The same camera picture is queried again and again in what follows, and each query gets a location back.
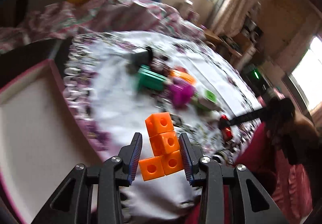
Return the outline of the wooden shelf with clutter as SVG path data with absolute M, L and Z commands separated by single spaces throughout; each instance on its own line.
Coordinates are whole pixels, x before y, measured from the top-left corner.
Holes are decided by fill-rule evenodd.
M 208 29 L 204 31 L 206 44 L 239 72 L 249 64 L 257 52 L 255 44 L 260 38 L 261 30 L 258 28 L 255 19 L 260 10 L 260 2 L 255 3 L 246 14 L 241 31 L 234 37 L 224 34 L 217 36 Z

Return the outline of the pink striped bedsheet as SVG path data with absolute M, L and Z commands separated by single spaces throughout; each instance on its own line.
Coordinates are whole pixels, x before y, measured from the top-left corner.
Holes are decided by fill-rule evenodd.
M 1 28 L 1 53 L 39 40 L 108 31 L 150 31 L 189 41 L 205 39 L 204 31 L 184 20 L 178 10 L 151 0 L 69 2 L 29 12 L 18 27 Z

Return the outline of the yellow orange plastic toy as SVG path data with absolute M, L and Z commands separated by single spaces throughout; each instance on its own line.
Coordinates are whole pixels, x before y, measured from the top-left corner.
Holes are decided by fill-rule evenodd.
M 196 83 L 196 79 L 192 75 L 186 72 L 181 72 L 179 70 L 175 70 L 175 69 L 170 70 L 170 76 L 183 79 L 186 82 L 190 83 L 191 85 L 194 85 Z

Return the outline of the pink white cardboard box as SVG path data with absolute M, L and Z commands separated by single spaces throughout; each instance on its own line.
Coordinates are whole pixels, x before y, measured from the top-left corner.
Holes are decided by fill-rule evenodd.
M 75 122 L 51 61 L 1 89 L 1 185 L 22 223 L 31 223 L 78 163 L 100 158 Z

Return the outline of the orange cube block piece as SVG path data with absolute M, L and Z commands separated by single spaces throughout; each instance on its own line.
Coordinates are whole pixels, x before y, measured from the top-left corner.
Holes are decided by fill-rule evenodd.
M 179 139 L 168 112 L 153 113 L 145 119 L 153 157 L 139 161 L 144 181 L 183 170 Z

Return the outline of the black leather surface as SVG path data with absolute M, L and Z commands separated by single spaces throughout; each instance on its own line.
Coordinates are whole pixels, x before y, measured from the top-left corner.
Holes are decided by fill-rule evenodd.
M 1 55 L 1 87 L 45 60 L 52 60 L 60 76 L 64 77 L 72 39 L 72 37 L 68 37 L 66 39 L 40 40 Z

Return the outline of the white green plug-in device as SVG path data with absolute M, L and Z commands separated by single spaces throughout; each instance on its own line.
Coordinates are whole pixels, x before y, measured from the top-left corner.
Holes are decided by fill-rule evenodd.
M 216 95 L 208 89 L 202 89 L 194 94 L 195 105 L 203 111 L 222 111 L 221 105 L 217 102 Z

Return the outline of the magenta plastic spool toy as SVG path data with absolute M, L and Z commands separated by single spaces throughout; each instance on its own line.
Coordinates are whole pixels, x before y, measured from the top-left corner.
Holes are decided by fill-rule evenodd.
M 188 81 L 179 77 L 172 78 L 169 86 L 170 100 L 176 109 L 184 107 L 195 94 L 195 87 Z

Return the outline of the green plastic spool toy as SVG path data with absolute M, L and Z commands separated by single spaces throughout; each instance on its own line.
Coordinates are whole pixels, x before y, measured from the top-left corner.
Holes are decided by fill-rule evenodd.
M 153 72 L 146 65 L 142 65 L 137 72 L 137 90 L 147 88 L 162 92 L 166 80 L 167 78 L 165 76 Z

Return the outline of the white floral embroidered tablecloth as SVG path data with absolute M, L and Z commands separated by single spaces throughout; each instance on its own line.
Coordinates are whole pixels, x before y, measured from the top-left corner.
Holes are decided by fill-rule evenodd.
M 149 68 L 167 78 L 164 90 L 137 90 L 137 72 L 128 70 L 128 55 L 150 46 Z M 208 89 L 217 97 L 222 111 L 203 111 L 193 96 L 180 109 L 170 100 L 170 70 L 196 79 L 195 93 Z M 203 42 L 193 42 L 156 32 L 131 31 L 78 34 L 72 39 L 64 70 L 64 98 L 74 118 L 99 156 L 116 155 L 135 132 L 142 134 L 141 158 L 152 156 L 145 119 L 153 113 L 168 112 L 177 133 L 213 157 L 226 150 L 217 121 L 221 115 L 234 117 L 256 110 L 260 103 L 239 73 Z

